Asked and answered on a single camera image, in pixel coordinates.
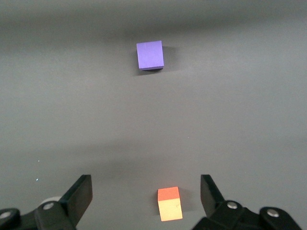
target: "screw head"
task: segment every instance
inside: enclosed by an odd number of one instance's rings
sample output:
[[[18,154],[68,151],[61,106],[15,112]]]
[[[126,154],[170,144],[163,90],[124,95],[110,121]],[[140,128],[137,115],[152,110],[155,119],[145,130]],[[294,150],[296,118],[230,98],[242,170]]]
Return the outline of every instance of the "screw head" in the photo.
[[[279,217],[279,213],[274,209],[268,209],[267,213],[271,217]]]
[[[237,209],[238,208],[238,205],[235,202],[232,202],[232,201],[228,202],[227,206],[231,209]]]
[[[43,209],[44,209],[44,210],[48,210],[48,209],[51,209],[53,206],[54,206],[53,203],[48,203],[48,204],[46,204],[46,205],[43,206]]]
[[[4,218],[7,218],[11,215],[11,212],[3,212],[1,215],[0,215],[0,219],[4,219]]]

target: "gray surface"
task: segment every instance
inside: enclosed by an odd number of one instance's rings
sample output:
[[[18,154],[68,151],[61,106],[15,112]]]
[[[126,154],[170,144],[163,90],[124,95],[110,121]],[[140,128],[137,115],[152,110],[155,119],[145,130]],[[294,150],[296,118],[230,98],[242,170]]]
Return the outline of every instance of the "gray surface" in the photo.
[[[200,175],[307,228],[305,1],[1,1],[0,207],[26,213],[84,173],[78,225],[188,230]],[[162,40],[165,68],[138,71]],[[179,186],[183,220],[161,222]]]

